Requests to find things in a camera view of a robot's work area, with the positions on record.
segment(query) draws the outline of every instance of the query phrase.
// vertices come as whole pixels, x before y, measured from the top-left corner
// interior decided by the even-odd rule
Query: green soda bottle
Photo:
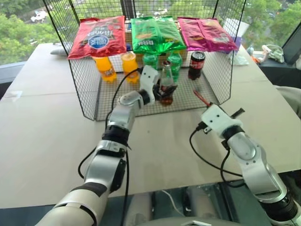
[[[179,79],[179,72],[182,65],[182,57],[179,51],[174,51],[169,55],[167,60],[171,62],[171,72],[173,73],[173,79],[176,83]]]
[[[143,55],[143,65],[149,65],[153,69],[158,69],[158,56],[154,54]]]

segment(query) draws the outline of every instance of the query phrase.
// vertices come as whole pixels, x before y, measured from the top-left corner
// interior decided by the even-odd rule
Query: white car
[[[38,21],[40,22],[43,22],[47,16],[47,12],[45,11],[40,11],[40,12],[35,12],[36,15],[35,16],[32,16],[30,18],[30,20],[33,22],[33,23],[36,23]]]

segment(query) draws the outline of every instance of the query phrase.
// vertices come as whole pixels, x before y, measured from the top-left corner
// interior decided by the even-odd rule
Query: wire mesh basket
[[[224,29],[237,38],[237,32],[246,0],[43,0],[51,22],[59,39],[69,54],[73,40],[77,34],[79,20],[88,17],[107,18],[126,16],[126,42],[132,42],[131,18],[144,16],[178,16],[217,18]],[[222,52],[206,52],[206,60],[200,79],[188,79],[188,67],[191,52],[180,52],[183,58],[178,81],[174,92],[174,102],[170,106],[156,103],[143,108],[138,116],[182,111],[205,107],[205,104],[194,96],[198,90],[204,98],[222,104],[230,98],[233,62]],[[169,53],[159,56],[159,60],[167,59]],[[137,54],[136,60],[142,66],[142,55]],[[80,106],[85,117],[102,121],[111,109],[111,101],[120,80],[124,77],[122,62],[119,55],[111,56],[110,61],[118,79],[115,83],[106,83],[92,58],[69,60],[73,81],[76,87]],[[138,90],[139,85],[125,82],[118,95]]]

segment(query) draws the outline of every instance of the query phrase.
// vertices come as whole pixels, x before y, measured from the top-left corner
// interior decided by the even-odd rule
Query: black cable
[[[228,159],[230,155],[230,150],[227,149],[227,154],[225,156],[225,158],[222,160],[222,164],[221,164],[221,170],[220,170],[220,173],[221,173],[221,177],[222,177],[222,180],[223,182],[228,185],[229,187],[233,187],[233,188],[238,188],[238,187],[242,187],[242,186],[245,186],[245,182],[241,183],[241,184],[238,184],[238,185],[233,185],[231,184],[229,181],[227,181],[225,179],[225,176],[224,176],[224,166],[225,166],[225,163],[226,163],[226,160]]]
[[[128,160],[128,153],[127,153],[127,151],[126,151],[126,161],[127,161],[126,193],[124,195],[124,200],[123,200],[123,207],[122,207],[122,215],[121,215],[120,226],[123,226],[124,220],[125,220],[125,217],[126,217],[128,187],[129,187],[129,180],[130,180],[130,163],[129,163],[129,160]]]
[[[197,153],[197,151],[196,151],[196,149],[194,148],[194,146],[193,146],[193,144],[192,144],[192,141],[191,141],[191,140],[192,140],[192,137],[196,134],[196,132],[197,132],[197,130],[194,130],[194,131],[192,132],[192,134],[190,135],[190,137],[189,137],[189,143],[190,143],[190,146],[191,146],[192,150],[194,151],[194,153],[195,153],[201,160],[203,160],[203,161],[204,161],[205,163],[207,163],[208,165],[210,165],[210,166],[216,168],[217,170],[222,170],[223,172],[232,174],[232,175],[234,175],[234,176],[242,177],[241,174],[233,173],[233,172],[231,172],[231,171],[227,171],[227,170],[225,170],[225,169],[221,169],[221,168],[219,168],[218,166],[213,165],[212,163],[210,163],[210,162],[208,162],[206,159],[204,159],[199,153]]]
[[[81,168],[82,164],[85,162],[85,160],[87,158],[89,158],[90,155],[95,151],[95,149],[96,149],[96,147],[80,162],[79,166],[77,167],[77,172],[79,173],[79,176],[83,179],[84,179],[84,175],[81,173],[80,168]]]
[[[124,77],[122,78],[122,80],[120,81],[120,83],[119,83],[119,85],[118,85],[118,87],[117,87],[117,89],[116,89],[116,91],[115,91],[115,93],[114,93],[113,99],[112,99],[111,110],[110,110],[110,112],[107,114],[107,116],[105,117],[105,128],[106,128],[106,129],[107,129],[107,126],[108,126],[108,119],[109,119],[109,116],[110,116],[110,114],[112,113],[112,111],[113,111],[113,109],[114,109],[115,98],[116,98],[116,96],[117,96],[117,93],[118,93],[118,91],[119,91],[119,89],[120,89],[122,83],[124,82],[124,80],[125,80],[128,76],[130,76],[130,75],[131,75],[132,73],[134,73],[134,72],[137,72],[138,70],[139,70],[139,68],[136,68],[135,70],[132,70],[129,74],[127,74],[126,76],[124,76]]]

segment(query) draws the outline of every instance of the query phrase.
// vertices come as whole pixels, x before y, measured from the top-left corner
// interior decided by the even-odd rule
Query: green chip bag
[[[172,16],[131,19],[135,53],[161,54],[186,49]]]

